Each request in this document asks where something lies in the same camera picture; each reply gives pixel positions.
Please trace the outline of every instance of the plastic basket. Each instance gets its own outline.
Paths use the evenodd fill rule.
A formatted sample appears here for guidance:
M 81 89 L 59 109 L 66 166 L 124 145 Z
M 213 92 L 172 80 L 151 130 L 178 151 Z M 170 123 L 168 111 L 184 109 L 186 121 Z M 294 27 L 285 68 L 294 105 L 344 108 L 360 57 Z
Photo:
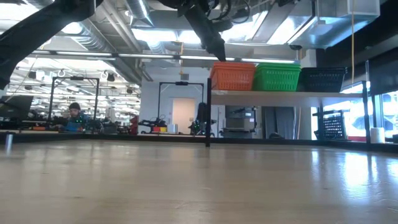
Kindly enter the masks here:
M 303 68 L 300 86 L 304 91 L 339 93 L 347 68 Z
M 253 90 L 296 91 L 300 65 L 261 63 L 254 75 Z
M 210 75 L 211 88 L 250 91 L 255 70 L 252 63 L 215 62 Z

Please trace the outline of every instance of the table surface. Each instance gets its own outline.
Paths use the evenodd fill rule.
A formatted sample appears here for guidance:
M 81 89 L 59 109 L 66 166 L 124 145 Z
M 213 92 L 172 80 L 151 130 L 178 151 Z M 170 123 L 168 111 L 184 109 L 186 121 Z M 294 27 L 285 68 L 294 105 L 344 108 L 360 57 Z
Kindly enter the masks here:
M 344 101 L 359 100 L 360 93 L 310 93 L 285 91 L 223 91 L 211 92 L 212 105 L 230 106 L 301 106 L 319 107 Z
M 1 224 L 398 223 L 398 158 L 138 141 L 0 151 Z

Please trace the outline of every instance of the orange basket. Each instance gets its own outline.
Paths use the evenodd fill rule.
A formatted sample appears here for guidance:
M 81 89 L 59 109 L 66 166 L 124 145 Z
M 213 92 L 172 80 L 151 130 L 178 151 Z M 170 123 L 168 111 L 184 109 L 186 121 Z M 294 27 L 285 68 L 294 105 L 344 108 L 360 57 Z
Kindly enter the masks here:
M 215 62 L 211 89 L 251 91 L 256 66 L 252 63 Z

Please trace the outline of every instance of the computer monitor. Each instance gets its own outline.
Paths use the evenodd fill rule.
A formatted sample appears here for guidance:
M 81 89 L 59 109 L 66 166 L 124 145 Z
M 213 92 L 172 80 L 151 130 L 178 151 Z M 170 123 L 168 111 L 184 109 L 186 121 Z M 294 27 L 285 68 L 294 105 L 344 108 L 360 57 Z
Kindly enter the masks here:
M 26 119 L 33 96 L 3 96 L 0 99 L 0 117 Z

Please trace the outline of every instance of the beanie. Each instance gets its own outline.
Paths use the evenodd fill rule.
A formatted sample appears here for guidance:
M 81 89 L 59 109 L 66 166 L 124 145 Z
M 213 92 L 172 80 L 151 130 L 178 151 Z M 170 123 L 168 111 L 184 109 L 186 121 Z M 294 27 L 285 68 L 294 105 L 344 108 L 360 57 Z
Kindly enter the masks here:
M 76 102 L 71 103 L 69 105 L 69 109 L 78 109 L 78 110 L 80 110 L 80 105 L 78 103 L 76 103 Z

